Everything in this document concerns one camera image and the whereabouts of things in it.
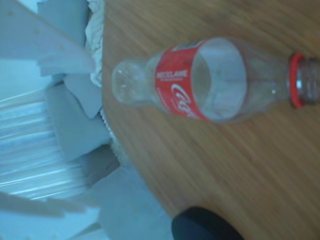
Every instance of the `wooden board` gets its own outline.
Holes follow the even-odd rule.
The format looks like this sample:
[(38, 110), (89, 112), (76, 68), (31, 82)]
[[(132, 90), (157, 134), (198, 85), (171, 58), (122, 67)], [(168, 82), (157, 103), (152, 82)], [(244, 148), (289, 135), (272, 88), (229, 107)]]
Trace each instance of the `wooden board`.
[(320, 54), (318, 0), (108, 0), (103, 104), (114, 133), (171, 216), (206, 207), (247, 240), (320, 239), (320, 107), (283, 103), (237, 124), (130, 108), (112, 69), (133, 56), (235, 36), (275, 56)]

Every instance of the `coca-cola logo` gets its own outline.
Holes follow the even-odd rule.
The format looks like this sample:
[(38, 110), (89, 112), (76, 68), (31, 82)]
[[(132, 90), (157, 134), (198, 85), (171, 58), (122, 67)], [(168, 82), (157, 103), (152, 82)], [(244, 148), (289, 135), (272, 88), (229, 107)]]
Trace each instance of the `coca-cola logo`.
[(180, 85), (173, 84), (171, 86), (171, 92), (174, 103), (181, 112), (186, 113), (188, 117), (198, 118), (198, 116), (191, 109), (191, 98)]

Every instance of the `red bottle rim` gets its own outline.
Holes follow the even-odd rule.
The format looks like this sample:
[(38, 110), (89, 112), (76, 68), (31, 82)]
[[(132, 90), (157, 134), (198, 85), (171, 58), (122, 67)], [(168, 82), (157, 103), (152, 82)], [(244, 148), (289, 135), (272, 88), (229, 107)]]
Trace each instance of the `red bottle rim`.
[(301, 53), (295, 53), (292, 55), (289, 64), (289, 86), (290, 86), (290, 99), (295, 108), (302, 108), (305, 104), (299, 98), (297, 88), (297, 75), (299, 62), (304, 59), (305, 56)]

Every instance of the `empty bottle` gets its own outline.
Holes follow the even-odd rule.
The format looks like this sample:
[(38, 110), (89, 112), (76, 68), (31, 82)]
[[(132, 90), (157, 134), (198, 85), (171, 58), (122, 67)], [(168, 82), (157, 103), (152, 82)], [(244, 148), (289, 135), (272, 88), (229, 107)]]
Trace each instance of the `empty bottle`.
[(218, 37), (129, 58), (112, 73), (112, 91), (129, 106), (154, 105), (175, 115), (227, 123), (290, 100), (320, 101), (317, 59), (272, 56), (243, 40)]

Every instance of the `bottle label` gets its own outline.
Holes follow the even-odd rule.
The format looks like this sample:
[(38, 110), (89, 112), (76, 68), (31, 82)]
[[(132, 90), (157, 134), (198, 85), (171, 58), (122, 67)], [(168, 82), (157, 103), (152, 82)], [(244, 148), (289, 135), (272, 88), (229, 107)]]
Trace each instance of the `bottle label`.
[(164, 107), (175, 115), (208, 120), (192, 91), (192, 65), (204, 41), (170, 48), (155, 70), (155, 89)]

